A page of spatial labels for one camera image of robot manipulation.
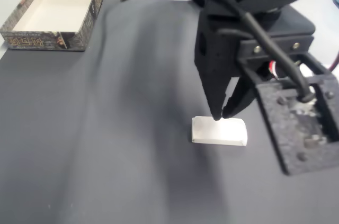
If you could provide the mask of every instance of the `open box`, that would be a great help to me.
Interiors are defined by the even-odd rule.
[[[84,51],[102,0],[21,0],[0,28],[10,49]]]

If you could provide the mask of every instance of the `white foam block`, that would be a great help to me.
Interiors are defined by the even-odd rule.
[[[230,146],[247,145],[247,129],[237,118],[215,121],[212,117],[192,118],[192,142]]]

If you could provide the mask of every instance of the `black cable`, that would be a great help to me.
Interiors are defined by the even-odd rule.
[[[270,36],[258,24],[251,13],[244,11],[236,2],[231,0],[213,0],[231,11],[235,16],[248,27],[251,34],[258,41],[268,55],[275,60],[284,72],[294,81],[299,88],[300,101],[309,102],[314,98],[309,89],[309,84],[293,61],[282,51],[282,49],[272,41]]]

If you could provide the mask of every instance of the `bolt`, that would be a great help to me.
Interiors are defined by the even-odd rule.
[[[296,43],[293,44],[292,49],[297,50],[299,47],[300,47],[300,43],[296,42]]]
[[[261,47],[260,46],[256,46],[253,50],[254,53],[260,53],[261,51]]]
[[[334,98],[334,93],[327,92],[327,93],[325,93],[325,96],[326,96],[326,98],[328,98],[330,100],[330,99]]]
[[[307,161],[307,156],[306,156],[305,153],[297,153],[297,158],[298,158],[298,160],[300,160],[301,162]]]
[[[278,104],[284,106],[287,103],[287,100],[284,97],[279,97],[277,100]]]

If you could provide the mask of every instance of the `dark gray table surface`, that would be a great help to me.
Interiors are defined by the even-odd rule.
[[[0,60],[1,224],[339,222],[339,168],[283,175],[256,102],[247,147],[189,143],[197,8],[116,1],[85,52]]]

